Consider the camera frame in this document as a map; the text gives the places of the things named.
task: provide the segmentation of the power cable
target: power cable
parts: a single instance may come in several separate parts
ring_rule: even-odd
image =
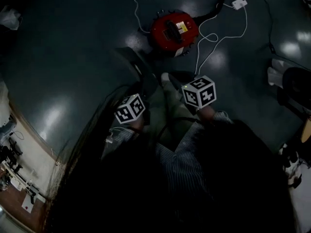
[[[197,60],[196,60],[196,67],[195,67],[195,72],[194,72],[194,74],[196,74],[197,69],[198,69],[198,62],[199,62],[199,57],[200,57],[199,45],[200,45],[200,43],[201,43],[202,40],[206,39],[206,40],[208,40],[208,41],[210,41],[210,42],[217,42],[217,41],[218,41],[218,43],[215,45],[215,47],[214,47],[214,49],[212,50],[212,52],[211,52],[211,53],[206,57],[206,59],[201,63],[201,65],[200,65],[200,67],[199,67],[199,70],[198,70],[198,75],[200,74],[201,68],[202,68],[202,66],[204,65],[204,63],[206,62],[206,60],[208,60],[208,58],[215,52],[217,46],[218,46],[223,40],[225,40],[225,39],[227,39],[227,38],[230,38],[230,39],[242,38],[242,37],[245,35],[245,32],[246,32],[246,30],[247,30],[247,11],[246,11],[245,6],[243,6],[243,9],[244,9],[244,11],[245,11],[245,21],[246,21],[246,24],[245,24],[245,29],[244,29],[242,35],[240,35],[240,36],[225,36],[225,37],[222,38],[220,41],[218,41],[218,36],[217,36],[217,34],[211,33],[211,34],[209,34],[208,36],[203,36],[203,35],[201,34],[201,32],[200,32],[200,27],[199,27],[200,35],[202,35],[203,38],[198,42],[198,45],[197,45],[198,56],[197,56]],[[209,37],[209,36],[211,36],[211,35],[215,35],[215,36],[217,37],[217,40],[216,40],[216,41],[212,41],[212,40],[207,39],[207,37]]]
[[[20,133],[20,134],[21,134],[21,136],[22,136],[23,138],[19,137],[19,136],[16,134],[16,132]],[[20,131],[14,131],[14,132],[13,132],[13,134],[15,134],[15,135],[16,135],[16,137],[17,137],[18,139],[20,139],[20,140],[25,140],[24,135],[23,135]]]
[[[134,2],[136,3],[136,9],[135,9],[135,11],[134,11],[134,15],[135,15],[135,17],[137,18],[137,22],[138,22],[138,25],[139,25],[140,30],[143,31],[144,33],[150,33],[149,31],[145,31],[145,30],[142,29],[141,24],[140,24],[140,19],[139,19],[138,15],[137,15],[138,2],[137,2],[136,0],[134,0]]]
[[[281,56],[281,55],[276,53],[276,49],[275,49],[275,47],[273,46],[273,44],[271,42],[271,36],[272,36],[272,31],[273,31],[274,20],[273,20],[272,14],[271,14],[270,4],[268,3],[267,0],[263,0],[263,1],[265,2],[266,6],[267,6],[268,14],[269,14],[270,21],[271,21],[270,30],[269,30],[269,48],[270,48],[271,53],[274,54],[275,56],[279,57],[279,58],[282,58],[284,60],[290,61],[290,62],[292,62],[292,63],[294,63],[294,64],[304,68],[305,70],[310,71],[310,69],[304,67],[303,65],[301,65],[301,64],[299,64],[299,63],[297,63],[297,62],[295,62],[295,61],[293,61],[291,59],[288,59],[288,58],[286,58],[284,56]]]

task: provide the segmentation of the wall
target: wall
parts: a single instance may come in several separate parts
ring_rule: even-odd
[[[2,123],[7,122],[10,115],[7,94],[8,91],[5,84],[0,82],[0,120]],[[31,129],[27,128],[25,123],[19,120],[19,117],[15,116],[15,118],[17,120],[17,125],[13,129],[15,134],[10,137],[17,142],[18,147],[23,152],[18,160],[23,166],[19,174],[27,181],[32,180],[40,193],[45,195],[52,172],[57,172],[58,170],[58,167],[55,166],[56,157],[50,148],[45,147],[43,149],[42,143],[38,141]],[[9,146],[8,140],[4,142],[4,145]]]
[[[0,232],[1,233],[34,233],[27,226],[14,219],[7,211],[0,207]]]

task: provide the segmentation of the power adapter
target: power adapter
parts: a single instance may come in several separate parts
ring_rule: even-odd
[[[244,7],[245,5],[247,5],[246,0],[235,0],[234,2],[232,2],[232,6],[235,10],[239,10],[242,7]]]

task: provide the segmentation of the pants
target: pants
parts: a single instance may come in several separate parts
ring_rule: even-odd
[[[170,81],[157,86],[155,92],[148,98],[150,105],[150,129],[152,139],[156,139],[160,131],[172,119],[177,117],[194,118],[186,106],[180,102],[182,95],[174,88]],[[178,121],[168,127],[159,142],[174,150],[191,127],[192,122]]]

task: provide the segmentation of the gray floor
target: gray floor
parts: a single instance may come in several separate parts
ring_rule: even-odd
[[[160,9],[180,9],[193,17],[212,10],[216,0],[137,0],[148,25]],[[279,54],[307,66],[311,61],[310,20],[302,0],[268,0],[275,19],[272,42]],[[272,55],[267,48],[269,15],[263,0],[247,0],[248,29],[242,39],[226,39],[202,67],[216,82],[216,109],[247,123],[277,150],[301,125],[278,105],[276,89],[266,81]],[[149,52],[137,32],[133,0],[32,0],[23,13],[17,42],[0,72],[11,98],[42,138],[59,152],[74,144],[102,99],[116,86],[131,83],[130,73],[109,61],[108,50],[130,46]],[[202,31],[240,35],[243,9],[224,8]],[[201,44],[200,61],[214,43]],[[196,51],[157,62],[156,72],[195,69]]]

